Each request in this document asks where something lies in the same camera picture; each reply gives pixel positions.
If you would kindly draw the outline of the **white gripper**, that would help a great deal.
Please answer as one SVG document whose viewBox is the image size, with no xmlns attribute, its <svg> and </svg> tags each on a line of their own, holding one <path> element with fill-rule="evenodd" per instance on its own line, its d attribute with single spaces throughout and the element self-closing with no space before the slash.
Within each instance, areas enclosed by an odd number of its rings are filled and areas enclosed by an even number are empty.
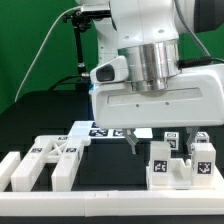
<svg viewBox="0 0 224 224">
<path fill-rule="evenodd" d="M 90 77 L 96 124 L 123 129 L 133 154 L 139 140 L 130 128 L 187 127 L 186 153 L 191 154 L 198 126 L 224 124 L 224 64 L 185 68 L 159 91 L 135 92 L 123 56 L 96 67 Z"/>
</svg>

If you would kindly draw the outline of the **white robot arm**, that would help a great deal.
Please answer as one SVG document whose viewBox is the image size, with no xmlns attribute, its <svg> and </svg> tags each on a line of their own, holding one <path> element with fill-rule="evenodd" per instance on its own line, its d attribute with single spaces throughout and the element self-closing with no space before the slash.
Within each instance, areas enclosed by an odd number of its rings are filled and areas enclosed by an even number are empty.
<svg viewBox="0 0 224 224">
<path fill-rule="evenodd" d="M 216 29 L 206 12 L 224 0 L 76 0 L 94 21 L 100 60 L 91 73 L 98 127 L 121 129 L 224 124 L 224 64 L 179 59 L 179 35 Z"/>
</svg>

